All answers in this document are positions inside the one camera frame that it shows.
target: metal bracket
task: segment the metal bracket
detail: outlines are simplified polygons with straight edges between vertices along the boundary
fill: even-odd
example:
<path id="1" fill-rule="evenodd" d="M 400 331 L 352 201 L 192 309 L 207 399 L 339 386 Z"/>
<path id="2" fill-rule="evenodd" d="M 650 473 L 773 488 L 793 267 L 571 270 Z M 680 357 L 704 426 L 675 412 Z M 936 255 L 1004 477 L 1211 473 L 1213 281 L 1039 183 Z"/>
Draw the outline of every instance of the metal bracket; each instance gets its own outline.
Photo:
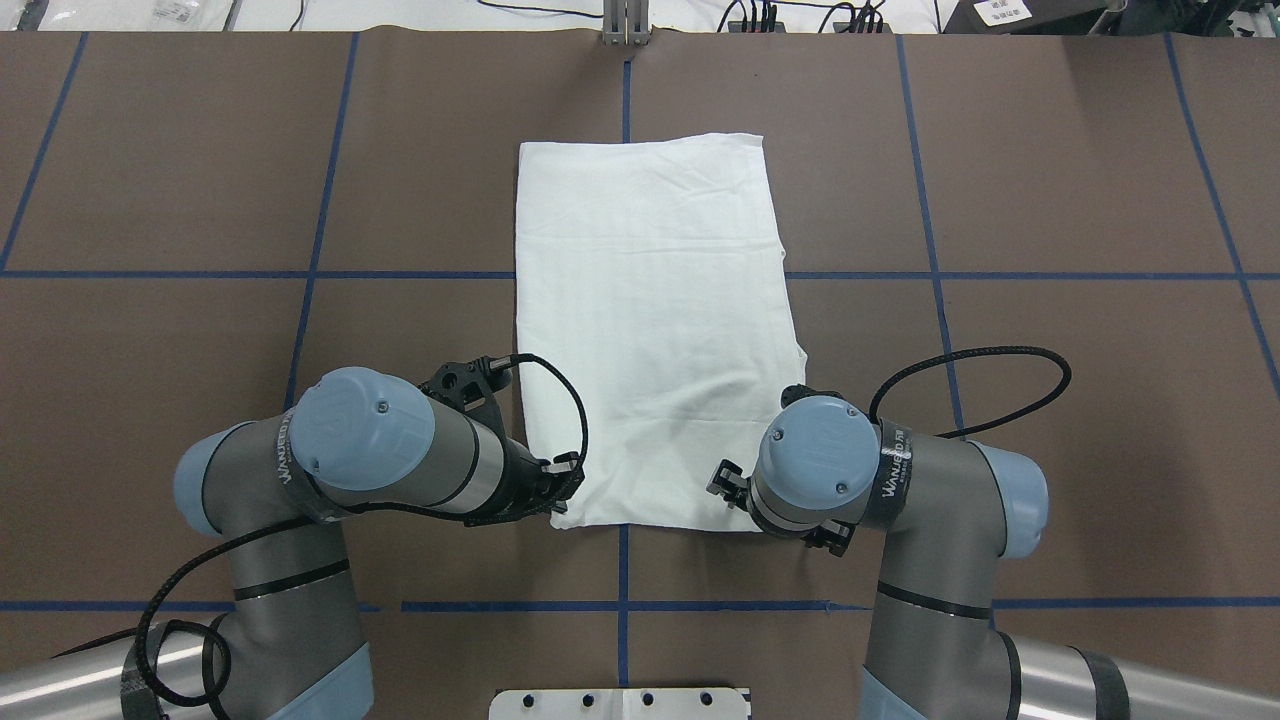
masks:
<path id="1" fill-rule="evenodd" d="M 723 497 L 724 502 L 739 510 L 746 510 L 746 496 L 751 495 L 751 486 L 742 477 L 741 468 L 728 460 L 721 460 L 712 480 L 707 483 L 707 492 Z"/>
<path id="2" fill-rule="evenodd" d="M 649 36 L 649 0 L 604 0 L 605 45 L 648 45 Z"/>
<path id="3" fill-rule="evenodd" d="M 503 691 L 489 720 L 750 720 L 746 688 L 589 688 Z"/>

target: black cable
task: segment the black cable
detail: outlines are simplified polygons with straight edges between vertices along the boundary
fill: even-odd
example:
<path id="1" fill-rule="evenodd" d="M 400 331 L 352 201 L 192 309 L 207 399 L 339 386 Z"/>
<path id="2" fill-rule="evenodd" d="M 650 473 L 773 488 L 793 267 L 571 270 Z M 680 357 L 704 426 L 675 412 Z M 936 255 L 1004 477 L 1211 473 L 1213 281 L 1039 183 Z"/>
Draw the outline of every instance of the black cable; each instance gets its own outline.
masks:
<path id="1" fill-rule="evenodd" d="M 829 10 L 831 3 L 804 3 L 801 0 L 771 0 L 774 5 L 796 5 L 799 8 L 818 8 L 819 10 Z"/>
<path id="2" fill-rule="evenodd" d="M 733 0 L 724 8 L 724 14 L 721 15 L 721 24 L 716 26 L 716 32 L 724 29 L 724 23 L 728 22 L 728 14 L 733 12 L 733 5 L 742 9 L 742 26 L 746 26 L 746 5 L 742 4 L 742 0 Z"/>
<path id="3" fill-rule="evenodd" d="M 547 369 L 548 373 L 550 373 L 557 380 L 559 380 L 562 386 L 564 386 L 564 389 L 568 391 L 570 397 L 573 398 L 573 405 L 577 407 L 577 421 L 582 429 L 582 445 L 577 452 L 577 473 L 582 473 L 582 469 L 586 466 L 586 445 L 588 445 L 586 406 L 582 404 L 582 396 L 577 393 L 577 389 L 573 387 L 573 383 L 568 382 L 568 378 L 564 377 L 564 373 L 561 373 L 556 368 L 556 365 L 552 365 L 545 359 L 538 355 L 534 355 L 531 352 L 517 352 L 511 356 L 511 363 L 512 365 L 522 365 L 525 363 L 534 363 L 535 365 L 541 365 L 544 369 Z M 494 515 L 492 518 L 467 519 L 466 524 L 468 527 L 497 525 L 499 523 L 511 523 L 515 520 L 520 520 L 522 518 L 529 518 L 530 515 L 547 512 L 557 502 L 563 502 L 568 500 L 568 496 L 572 495 L 575 489 L 577 489 L 577 486 L 575 483 L 564 483 L 558 493 L 556 493 L 552 497 L 548 497 L 547 500 L 544 500 L 539 505 L 535 505 L 534 507 L 529 507 L 526 510 L 516 510 L 513 512 L 507 512 L 504 515 Z"/>
<path id="4" fill-rule="evenodd" d="M 1057 352 L 1053 352 L 1052 350 L 1036 347 L 1033 345 L 997 345 L 993 347 L 970 347 L 969 350 L 957 350 L 955 352 L 938 355 L 937 357 L 929 357 L 928 360 L 923 360 L 920 363 L 916 363 L 915 365 L 899 370 L 897 373 L 893 374 L 893 377 L 884 380 L 884 384 L 882 384 L 879 389 L 876 391 L 876 395 L 872 397 L 870 407 L 868 407 L 867 410 L 867 416 L 870 419 L 872 423 L 878 424 L 881 401 L 884 400 L 884 396 L 888 395 L 888 391 L 893 386 L 902 382 L 905 378 L 914 375 L 915 373 L 919 373 L 922 370 L 928 370 L 929 368 L 936 368 L 938 365 L 945 365 L 947 363 L 955 363 L 956 360 L 968 360 L 969 357 L 986 357 L 991 355 L 1030 355 L 1036 357 L 1044 357 L 1059 366 L 1059 369 L 1062 372 L 1062 379 L 1059 380 L 1057 387 L 1051 389 L 1048 395 L 1037 400 L 1036 402 L 1032 402 L 1030 405 L 1014 410 L 1012 413 L 996 418 L 995 420 L 974 425 L 972 428 L 960 428 L 956 430 L 941 433 L 938 434 L 938 437 L 954 438 L 966 434 L 972 436 L 974 433 L 980 433 L 983 430 L 989 430 L 992 428 L 998 428 L 1000 425 L 1012 423 L 1014 420 L 1023 418 L 1025 415 L 1030 415 L 1032 413 L 1039 410 L 1041 407 L 1044 407 L 1050 402 L 1053 402 L 1055 400 L 1057 400 L 1060 395 L 1062 395 L 1064 391 L 1066 391 L 1066 386 L 1071 384 L 1071 365 L 1068 364 L 1065 357 L 1062 357 Z"/>
<path id="5" fill-rule="evenodd" d="M 827 14 L 822 17 L 822 24 L 818 26 L 818 32 L 827 29 L 827 23 L 831 20 L 831 15 L 836 14 L 836 10 L 846 8 L 849 10 L 849 24 L 854 24 L 854 17 L 858 13 L 858 8 L 854 8 L 852 3 L 836 3 L 827 9 Z"/>
<path id="6" fill-rule="evenodd" d="M 858 12 L 858 19 L 845 28 L 845 32 L 852 33 L 877 33 L 884 31 L 884 15 L 881 14 L 879 9 L 887 0 L 881 0 L 876 5 L 872 5 L 872 0 L 867 0 L 867 4 L 861 6 Z"/>
<path id="7" fill-rule="evenodd" d="M 556 13 L 559 15 L 577 15 L 580 18 L 591 18 L 596 20 L 604 19 L 603 14 L 585 13 L 582 10 L 566 10 L 564 8 L 535 8 L 531 5 L 506 5 L 503 3 L 492 3 L 490 0 L 476 0 L 476 3 L 484 5 L 485 8 L 497 8 L 499 10 L 530 10 L 534 13 Z"/>
<path id="8" fill-rule="evenodd" d="M 200 568 L 205 562 L 209 562 L 210 560 L 220 555 L 225 555 L 227 552 L 230 552 L 237 547 L 241 547 L 242 544 L 248 544 L 256 539 L 261 539 L 268 536 L 274 536 L 276 533 L 283 533 L 285 530 L 293 530 L 310 524 L 311 519 L 303 516 L 303 518 L 294 518 L 292 520 L 285 520 L 283 523 L 276 523 L 274 525 L 268 525 L 266 528 L 261 528 L 251 533 L 246 533 L 238 538 L 227 541 L 223 544 L 214 547 L 212 550 L 201 552 L 196 557 L 188 560 L 186 565 L 178 568 L 178 570 L 174 571 L 173 575 L 169 575 L 169 579 L 166 579 L 164 584 L 160 585 L 160 589 L 156 591 L 156 593 L 147 602 L 146 610 L 142 611 L 142 616 L 138 619 L 138 626 L 133 630 L 133 655 L 138 665 L 138 675 L 141 675 L 142 682 L 146 683 L 148 688 L 151 688 L 151 692 L 156 693 L 157 697 L 168 701 L 169 703 L 177 705 L 179 707 L 200 707 L 201 705 L 207 705 L 212 698 L 218 697 L 227 687 L 227 680 L 230 678 L 232 655 L 227 646 L 227 641 L 223 639 L 223 637 L 215 633 L 214 630 L 210 630 L 209 628 L 200 625 L 198 623 L 187 623 L 184 620 L 170 621 L 170 625 L 173 625 L 173 623 L 179 623 L 179 625 L 174 626 L 174 629 L 180 629 L 184 632 L 195 633 L 197 635 L 202 635 L 206 641 L 212 641 L 214 644 L 218 647 L 219 652 L 223 653 L 223 671 L 219 675 L 218 682 L 214 684 L 212 688 L 206 689 L 205 694 L 184 696 L 174 692 L 173 688 L 164 684 L 164 682 L 160 680 L 160 678 L 156 675 L 155 667 L 151 666 L 151 659 L 147 657 L 147 634 L 151 632 L 151 620 L 160 610 L 160 605 L 165 601 L 166 597 L 169 597 L 169 593 L 173 592 L 173 588 L 177 587 L 178 583 L 182 582 L 182 579 L 186 578 L 196 568 Z"/>
<path id="9" fill-rule="evenodd" d="M 302 15 L 307 12 L 307 0 L 298 0 L 298 17 L 293 18 L 293 24 L 289 26 L 289 32 L 298 29 L 302 23 Z"/>
<path id="10" fill-rule="evenodd" d="M 86 650 L 93 650 L 95 647 L 102 647 L 104 644 L 114 643 L 115 641 L 123 641 L 124 638 L 132 637 L 137 632 L 137 628 L 129 628 L 127 630 L 119 630 L 111 633 L 110 635 L 102 635 L 97 639 L 88 641 L 87 643 L 78 644 L 70 650 L 64 650 L 55 655 L 54 657 L 63 657 L 67 655 L 74 655 L 77 652 L 84 652 Z"/>
<path id="11" fill-rule="evenodd" d="M 586 406 L 582 404 L 582 397 L 577 393 L 577 388 L 573 387 L 573 383 L 568 382 L 568 378 L 566 378 L 564 374 L 559 372 L 559 369 L 557 369 L 545 359 L 534 355 L 531 352 L 517 352 L 511 356 L 512 366 L 522 365 L 525 363 L 532 363 L 545 368 L 547 372 L 549 372 L 557 380 L 559 380 L 562 386 L 564 386 L 564 389 L 568 391 L 570 397 L 573 398 L 573 405 L 577 407 L 577 419 L 582 428 L 582 443 L 579 450 L 577 468 L 576 468 L 576 471 L 581 473 L 582 466 L 586 462 L 586 448 L 588 448 Z M 467 525 L 493 525 L 498 523 L 520 520 L 521 518 L 527 518 L 530 515 L 536 515 L 540 512 L 545 512 L 547 510 L 550 510 L 550 507 L 554 506 L 557 502 L 568 500 L 568 495 L 571 495 L 573 489 L 576 489 L 575 483 L 564 483 L 564 486 L 561 488 L 559 492 L 557 492 L 554 496 L 547 498 L 544 502 L 534 507 L 516 510 L 512 512 L 495 515 L 492 518 L 463 518 L 463 521 Z M 399 510 L 402 512 L 412 512 L 415 515 L 425 515 L 428 518 L 439 518 L 444 520 L 458 519 L 457 515 L 439 512 L 436 510 L 430 510 L 428 507 L 419 507 L 415 505 L 407 505 L 401 502 L 365 502 L 362 505 L 348 507 L 347 510 L 351 510 L 352 512 L 367 512 L 372 510 Z M 211 550 L 207 550 L 197 555 L 196 557 L 188 560 L 182 568 L 178 568 L 178 570 L 174 571 L 172 575 L 169 575 L 169 578 L 164 582 L 164 584 L 160 585 L 160 589 L 156 591 L 156 593 L 147 602 L 146 609 L 142 611 L 142 616 L 138 618 L 137 628 L 132 630 L 113 633 L 111 635 L 105 635 L 96 641 L 91 641 L 82 646 L 77 646 L 72 650 L 61 652 L 55 657 L 60 657 L 63 655 L 70 655 L 73 652 L 79 652 L 93 647 L 100 647 L 109 642 L 114 642 L 116 639 L 133 635 L 133 655 L 136 656 L 138 674 L 142 676 L 142 682 L 146 683 L 147 688 L 150 688 L 151 692 L 154 692 L 157 697 L 168 701 L 169 703 L 177 705 L 179 707 L 200 707 L 201 705 L 209 705 L 214 698 L 221 694 L 224 689 L 227 689 L 227 683 L 230 679 L 232 653 L 230 653 L 230 647 L 227 644 L 227 639 L 223 638 L 216 630 L 212 630 L 198 623 L 191 623 L 187 620 L 169 621 L 165 629 L 165 635 L 168 635 L 170 632 L 174 630 L 193 633 L 196 635 L 205 638 L 206 642 L 212 642 L 214 646 L 218 648 L 218 651 L 223 655 L 223 671 L 218 675 L 218 679 L 214 682 L 212 687 L 206 687 L 205 694 L 184 696 L 175 692 L 169 685 L 164 684 L 164 682 L 160 680 L 159 675 L 156 675 L 155 667 L 151 665 L 151 659 L 147 656 L 147 638 L 151 632 L 151 621 L 155 619 L 155 615 L 160 610 L 160 606 L 164 603 L 165 598 L 169 597 L 169 593 L 172 593 L 173 589 L 178 585 L 178 583 L 180 583 L 182 579 L 186 578 L 188 574 L 191 574 L 196 568 L 200 568 L 205 562 L 209 562 L 215 557 L 225 555 L 236 550 L 237 547 L 248 544 L 253 541 L 259 541 L 265 537 L 283 533 L 287 530 L 302 528 L 310 524 L 312 524 L 312 521 L 310 518 L 306 516 L 294 518 L 292 520 L 284 520 L 283 523 L 276 523 L 274 525 L 268 525 L 266 528 L 244 533 L 238 538 L 227 541 Z"/>

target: white cloth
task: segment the white cloth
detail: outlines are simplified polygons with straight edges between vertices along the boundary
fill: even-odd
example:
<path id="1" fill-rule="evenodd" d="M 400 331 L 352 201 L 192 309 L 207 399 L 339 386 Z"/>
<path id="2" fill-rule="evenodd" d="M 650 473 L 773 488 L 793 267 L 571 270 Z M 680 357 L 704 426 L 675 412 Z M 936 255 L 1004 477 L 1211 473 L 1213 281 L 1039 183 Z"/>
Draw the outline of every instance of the white cloth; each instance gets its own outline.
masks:
<path id="1" fill-rule="evenodd" d="M 708 495 L 750 471 L 778 396 L 804 380 L 762 138 L 527 142 L 516 200 L 516 334 L 559 368 L 590 425 L 586 479 L 557 528 L 755 530 Z M 576 448 L 571 400 L 521 374 L 529 446 Z"/>

